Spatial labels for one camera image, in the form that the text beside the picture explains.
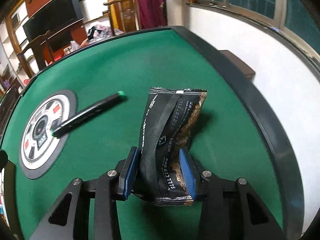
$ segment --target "window sill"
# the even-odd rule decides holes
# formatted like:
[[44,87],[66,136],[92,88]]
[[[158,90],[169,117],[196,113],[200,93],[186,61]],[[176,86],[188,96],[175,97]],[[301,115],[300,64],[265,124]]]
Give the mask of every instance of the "window sill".
[[234,17],[238,20],[242,20],[260,30],[265,32],[266,34],[272,36],[287,48],[289,48],[295,55],[297,55],[300,60],[304,63],[307,63],[307,66],[310,66],[310,70],[313,74],[317,77],[320,81],[320,56],[319,54],[314,51],[305,41],[303,41],[300,37],[298,39],[293,39],[292,32],[285,33],[278,28],[271,26],[270,24],[252,19],[243,13],[235,12],[230,10],[226,6],[222,6],[219,3],[217,5],[205,5],[199,3],[186,3],[190,7],[201,8],[206,10],[211,10],[218,13],[223,13],[228,16]]

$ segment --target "black marker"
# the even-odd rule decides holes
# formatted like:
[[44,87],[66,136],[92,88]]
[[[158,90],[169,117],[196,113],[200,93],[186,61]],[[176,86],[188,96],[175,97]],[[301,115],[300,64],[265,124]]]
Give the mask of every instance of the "black marker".
[[61,123],[56,129],[54,129],[52,135],[56,138],[61,138],[76,127],[82,125],[84,122],[97,116],[98,114],[101,114],[103,111],[108,110],[124,99],[125,95],[123,91],[119,91],[105,99],[102,99]]

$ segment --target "chair back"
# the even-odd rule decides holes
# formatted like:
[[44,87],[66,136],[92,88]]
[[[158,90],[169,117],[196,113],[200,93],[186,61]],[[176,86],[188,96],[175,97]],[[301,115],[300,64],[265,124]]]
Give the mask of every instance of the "chair back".
[[[110,6],[118,3],[121,14],[122,27],[125,33],[133,32],[141,29],[141,21],[139,14],[139,5],[137,0],[112,0],[105,2],[103,5]],[[115,36],[115,31],[112,23],[112,16],[109,13],[112,35]]]
[[45,45],[49,51],[50,58],[51,58],[52,62],[54,62],[53,54],[52,54],[52,51],[51,51],[50,46],[48,44],[48,37],[49,36],[50,36],[50,31],[47,31],[45,34],[40,35],[40,36],[36,37],[35,39],[33,39],[32,41],[30,41],[21,52],[17,53],[17,57],[20,60],[22,67],[24,65],[25,66],[29,65],[26,58],[24,57],[24,54],[28,49],[32,49],[33,54],[36,58],[39,70],[43,70],[47,66],[45,64],[45,59],[44,59],[44,55],[43,55],[42,44],[44,42],[45,42]]

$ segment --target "black bag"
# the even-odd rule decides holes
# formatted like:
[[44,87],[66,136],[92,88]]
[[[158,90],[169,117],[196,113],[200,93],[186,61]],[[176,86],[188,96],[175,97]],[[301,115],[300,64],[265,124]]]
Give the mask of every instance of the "black bag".
[[134,194],[157,205],[188,205],[180,148],[189,147],[190,132],[207,97],[206,90],[151,88],[140,130],[140,178]]

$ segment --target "green table surface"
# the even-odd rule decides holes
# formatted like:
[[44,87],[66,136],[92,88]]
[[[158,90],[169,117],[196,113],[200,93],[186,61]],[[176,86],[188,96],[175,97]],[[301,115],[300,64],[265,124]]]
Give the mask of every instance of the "green table surface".
[[[138,145],[151,86],[208,90],[190,153],[221,178],[246,178],[282,226],[276,176],[249,114],[190,44],[173,30],[163,30],[105,42],[62,60],[41,73],[17,104],[2,149],[17,166],[17,209],[25,239],[73,178],[97,178],[125,159],[131,146]],[[18,159],[24,127],[37,105],[62,89],[76,93],[78,111],[119,90],[129,99],[71,132],[49,171],[30,180],[23,175]],[[117,206],[123,240],[196,239],[201,203],[155,207],[131,195]],[[89,227],[93,239],[93,212]]]

